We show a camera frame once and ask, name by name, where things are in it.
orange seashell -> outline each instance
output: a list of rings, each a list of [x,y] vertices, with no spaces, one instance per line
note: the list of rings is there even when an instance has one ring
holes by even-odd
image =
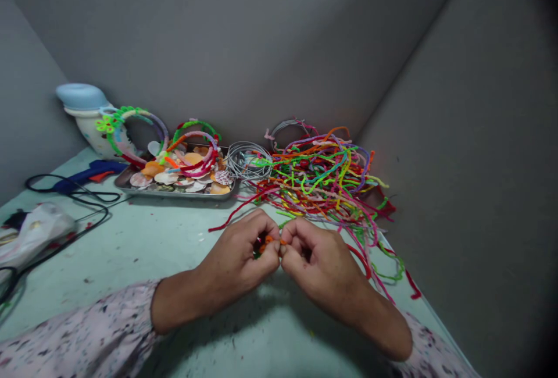
[[[144,176],[155,177],[156,174],[163,173],[164,167],[157,162],[147,162],[145,168],[141,170]]]
[[[209,193],[212,195],[225,195],[228,194],[230,191],[231,188],[229,186],[223,186],[222,184],[213,182],[211,184],[211,189],[209,190]]]
[[[209,152],[209,148],[208,147],[194,147],[194,152],[200,154],[200,156],[202,156],[202,157],[205,157]]]
[[[198,153],[186,153],[184,154],[184,160],[186,160],[193,166],[194,164],[198,164],[201,160],[203,160],[203,157]]]

gray wall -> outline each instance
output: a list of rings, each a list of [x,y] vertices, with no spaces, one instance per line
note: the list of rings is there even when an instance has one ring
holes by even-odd
[[[445,0],[16,0],[71,81],[169,127],[357,132]]]
[[[362,132],[388,238],[483,376],[538,376],[555,325],[556,22],[543,0],[450,0]]]
[[[54,96],[66,82],[13,0],[0,0],[0,205],[85,147]]]

light blue lid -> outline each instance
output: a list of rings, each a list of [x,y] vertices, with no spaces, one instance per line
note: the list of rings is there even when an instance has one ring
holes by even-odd
[[[64,103],[64,107],[71,110],[96,110],[110,106],[101,89],[90,84],[61,84],[56,88],[56,96]]]

table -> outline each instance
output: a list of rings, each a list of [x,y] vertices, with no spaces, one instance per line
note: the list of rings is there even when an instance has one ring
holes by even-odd
[[[75,174],[95,158],[87,148],[53,173]],[[118,191],[112,179],[90,188]],[[0,219],[17,208],[30,211],[45,201],[58,204],[75,219],[96,211],[60,195],[24,191],[0,208]],[[194,268],[220,235],[208,233],[208,228],[223,224],[239,204],[236,199],[216,204],[133,197],[111,207],[109,220],[29,274],[0,315],[0,340],[131,283]],[[254,205],[245,208],[242,213]],[[262,208],[278,223],[285,220],[270,205]],[[79,221],[80,230],[100,217],[97,213]],[[350,243],[348,236],[344,239]],[[389,247],[385,237],[381,239]],[[380,271],[395,271],[394,262],[377,249],[371,259]],[[398,307],[459,351],[426,299],[410,298],[413,290],[407,281],[386,287]],[[171,333],[140,376],[365,377],[378,376],[378,368],[370,343],[317,309],[279,268],[228,309]]]

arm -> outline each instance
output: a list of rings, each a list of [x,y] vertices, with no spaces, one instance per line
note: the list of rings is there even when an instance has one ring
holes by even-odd
[[[372,288],[338,233],[297,218],[285,225],[282,239],[283,270],[321,309],[368,337],[404,376],[476,376],[441,338]]]
[[[261,234],[276,239],[258,260]],[[212,315],[279,267],[279,228],[263,211],[229,226],[195,269],[129,286],[0,343],[0,376],[135,376],[160,336]]]

